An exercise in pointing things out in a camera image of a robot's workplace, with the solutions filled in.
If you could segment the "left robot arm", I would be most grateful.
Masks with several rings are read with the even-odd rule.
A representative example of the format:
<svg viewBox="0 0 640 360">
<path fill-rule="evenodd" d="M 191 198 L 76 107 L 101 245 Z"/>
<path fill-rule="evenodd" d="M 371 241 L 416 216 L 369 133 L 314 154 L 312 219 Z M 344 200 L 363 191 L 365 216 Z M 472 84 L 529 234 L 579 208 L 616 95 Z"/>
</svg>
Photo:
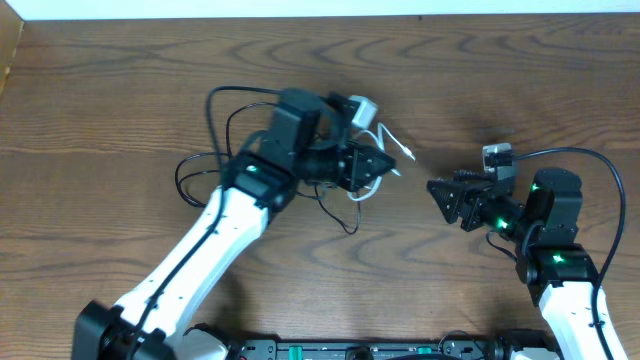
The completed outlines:
<svg viewBox="0 0 640 360">
<path fill-rule="evenodd" d="M 74 359 L 227 359 L 230 343 L 191 320 L 234 260 L 295 198 L 300 183 L 349 193 L 377 187 L 395 166 L 367 131 L 377 105 L 363 96 L 276 91 L 267 129 L 220 165 L 220 184 L 167 257 L 111 308 L 92 301 L 75 321 Z"/>
</svg>

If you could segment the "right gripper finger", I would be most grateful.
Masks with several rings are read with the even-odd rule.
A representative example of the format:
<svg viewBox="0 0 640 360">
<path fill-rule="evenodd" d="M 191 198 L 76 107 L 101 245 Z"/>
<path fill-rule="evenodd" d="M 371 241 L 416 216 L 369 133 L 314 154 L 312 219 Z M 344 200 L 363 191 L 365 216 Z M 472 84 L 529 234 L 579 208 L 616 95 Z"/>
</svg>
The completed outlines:
<svg viewBox="0 0 640 360">
<path fill-rule="evenodd" d="M 495 182 L 495 176 L 492 173 L 480 173 L 470 170 L 457 170 L 454 174 L 455 182 Z"/>
<path fill-rule="evenodd" d="M 426 184 L 445 221 L 454 224 L 482 224 L 483 202 L 493 188 L 490 181 L 455 181 L 434 179 Z"/>
</svg>

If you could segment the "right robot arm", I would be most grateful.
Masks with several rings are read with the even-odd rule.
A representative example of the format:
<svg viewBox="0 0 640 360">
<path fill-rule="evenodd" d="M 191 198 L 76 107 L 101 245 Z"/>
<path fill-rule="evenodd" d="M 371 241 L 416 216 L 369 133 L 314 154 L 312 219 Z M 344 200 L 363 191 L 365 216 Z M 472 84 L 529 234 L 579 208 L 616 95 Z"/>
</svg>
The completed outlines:
<svg viewBox="0 0 640 360">
<path fill-rule="evenodd" d="M 576 241 L 582 182 L 560 168 L 539 170 L 525 203 L 513 197 L 515 173 L 460 171 L 451 180 L 430 180 L 448 223 L 471 232 L 489 226 L 515 243 L 516 272 L 548 323 L 565 359 L 623 359 L 606 297 L 591 257 Z"/>
</svg>

